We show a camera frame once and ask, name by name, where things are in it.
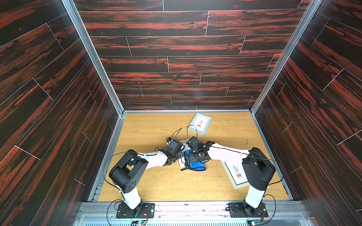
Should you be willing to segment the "blue microfiber cloth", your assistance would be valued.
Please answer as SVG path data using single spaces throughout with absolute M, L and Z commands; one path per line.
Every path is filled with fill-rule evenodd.
M 181 171 L 184 170 L 192 170 L 192 171 L 205 171 L 206 166 L 203 162 L 191 162 L 190 158 L 190 152 L 191 150 L 187 150 L 184 152 L 184 159 L 185 159 L 185 167 L 181 169 Z

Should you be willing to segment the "light green picture frame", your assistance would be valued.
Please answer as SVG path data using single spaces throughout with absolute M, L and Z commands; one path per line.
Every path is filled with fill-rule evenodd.
M 209 117 L 207 115 L 196 113 L 190 125 L 187 127 L 187 130 L 204 136 L 212 122 L 212 119 L 212 117 Z

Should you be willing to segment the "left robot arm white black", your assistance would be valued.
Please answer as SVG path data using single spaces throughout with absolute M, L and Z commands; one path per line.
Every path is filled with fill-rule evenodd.
M 185 145 L 171 148 L 166 147 L 154 153 L 137 153 L 128 150 L 109 172 L 109 177 L 120 189 L 127 208 L 135 212 L 142 206 L 137 185 L 145 170 L 153 167 L 171 165 L 183 157 Z

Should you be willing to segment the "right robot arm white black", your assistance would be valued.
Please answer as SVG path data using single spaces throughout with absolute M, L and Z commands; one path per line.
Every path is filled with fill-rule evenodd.
M 233 166 L 242 165 L 245 176 L 250 184 L 245 203 L 248 207 L 258 208 L 269 183 L 276 171 L 274 165 L 258 148 L 240 150 L 224 147 L 218 143 L 208 141 L 205 144 L 192 137 L 186 142 L 190 148 L 185 157 L 188 163 L 204 163 L 209 160 L 220 160 Z

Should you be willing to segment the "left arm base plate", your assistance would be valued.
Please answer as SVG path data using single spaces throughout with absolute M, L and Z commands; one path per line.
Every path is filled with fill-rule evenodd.
M 120 203 L 117 209 L 117 219 L 148 219 L 154 218 L 155 204 L 150 202 L 141 202 L 134 210 L 128 207 L 124 202 Z

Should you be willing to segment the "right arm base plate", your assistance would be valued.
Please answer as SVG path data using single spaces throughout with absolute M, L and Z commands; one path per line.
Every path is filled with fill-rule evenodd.
M 253 208 L 246 202 L 230 202 L 225 208 L 232 218 L 265 218 L 268 217 L 265 204 L 261 202 L 257 208 Z

